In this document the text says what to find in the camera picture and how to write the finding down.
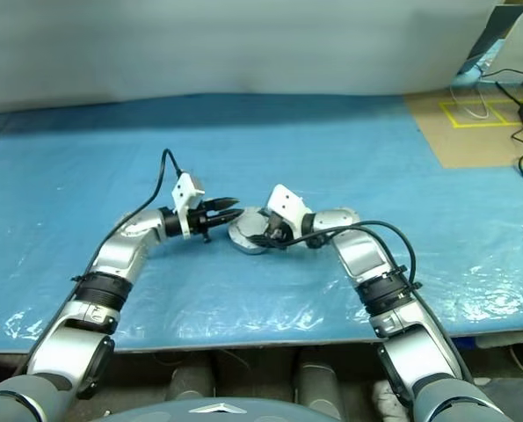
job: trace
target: floor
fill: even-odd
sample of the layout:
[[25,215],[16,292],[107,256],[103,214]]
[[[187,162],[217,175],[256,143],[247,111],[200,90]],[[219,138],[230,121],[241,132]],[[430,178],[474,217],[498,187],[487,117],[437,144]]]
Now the floor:
[[[186,356],[188,353],[115,355],[100,391],[89,401],[77,401],[66,422],[89,421],[106,411],[115,413],[163,401],[174,368]],[[292,401],[293,367],[299,356],[332,364],[350,422],[380,421],[370,396],[374,382],[383,379],[383,374],[370,345],[211,352],[217,396]],[[523,377],[507,348],[465,351],[463,356],[475,377]],[[0,355],[0,380],[12,371],[17,360],[18,355]]]

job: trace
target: silver arm segment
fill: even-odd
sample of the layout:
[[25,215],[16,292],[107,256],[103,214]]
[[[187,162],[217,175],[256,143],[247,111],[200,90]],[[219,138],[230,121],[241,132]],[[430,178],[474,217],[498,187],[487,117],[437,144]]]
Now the silver arm segment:
[[74,397],[92,396],[113,355],[110,336],[120,310],[149,250],[174,236],[201,234],[207,242],[209,228],[242,213],[228,209],[237,203],[234,198],[202,201],[203,194],[198,180],[181,171],[172,192],[175,212],[166,207],[143,210],[104,241],[87,273],[76,278],[73,296],[33,350],[26,375],[0,382],[0,421],[57,422],[64,419]]
[[0,408],[13,403],[0,420],[62,420],[75,396],[89,397],[110,359],[113,334],[124,299],[148,250],[167,240],[160,210],[142,211],[102,246],[86,279],[111,280],[122,288],[86,289],[69,301],[29,361],[27,375],[0,383]]
[[[324,215],[329,211],[315,215],[314,231],[333,227],[333,219]],[[335,219],[335,227],[346,225],[343,217]],[[346,230],[332,242],[370,314],[374,333],[384,340],[378,353],[392,390],[410,405],[414,420],[511,422],[482,391],[462,380],[458,360],[439,327],[403,288],[403,275],[376,239]]]

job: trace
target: plastic sheet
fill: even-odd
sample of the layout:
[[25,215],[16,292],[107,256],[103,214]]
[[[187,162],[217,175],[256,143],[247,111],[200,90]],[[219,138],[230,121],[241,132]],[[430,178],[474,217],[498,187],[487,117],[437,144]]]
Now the plastic sheet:
[[[207,197],[262,205],[283,183],[314,210],[348,206],[394,223],[453,334],[523,329],[514,169],[442,169],[401,98],[196,96],[0,115],[0,351],[33,343],[69,278],[149,195],[163,147]],[[156,206],[171,205],[173,181]],[[225,228],[212,235],[151,254],[122,310],[118,348],[374,338],[332,248],[248,256]]]

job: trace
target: white cable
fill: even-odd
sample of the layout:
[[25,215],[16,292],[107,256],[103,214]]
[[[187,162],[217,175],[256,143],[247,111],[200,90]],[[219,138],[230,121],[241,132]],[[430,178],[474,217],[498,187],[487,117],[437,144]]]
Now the white cable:
[[219,349],[221,352],[223,353],[226,353],[227,355],[231,356],[232,358],[234,358],[235,360],[239,361],[242,365],[244,365],[248,371],[251,372],[251,367],[250,367],[250,364],[247,363],[247,361],[243,358],[240,358],[237,354],[235,353],[232,353],[230,350],[227,350],[227,349]]
[[483,106],[483,109],[485,110],[485,115],[476,114],[472,110],[467,108],[465,105],[463,105],[458,99],[456,99],[456,96],[454,95],[454,92],[453,92],[453,86],[448,85],[448,89],[451,91],[451,96],[453,97],[453,100],[457,106],[459,106],[462,110],[464,110],[466,113],[468,113],[475,119],[486,120],[490,117],[490,109],[488,108],[488,105],[486,104],[486,100],[484,99],[482,92],[480,91],[480,88],[478,88],[477,85],[475,85],[475,88],[476,88],[476,91],[478,91],[478,95],[480,96],[480,99],[482,100],[482,106]]
[[517,358],[517,355],[515,354],[515,351],[513,350],[513,346],[509,346],[509,353],[511,354],[511,357],[512,357],[513,361],[515,362],[515,365],[517,365],[517,367],[521,371],[523,371],[523,364]]

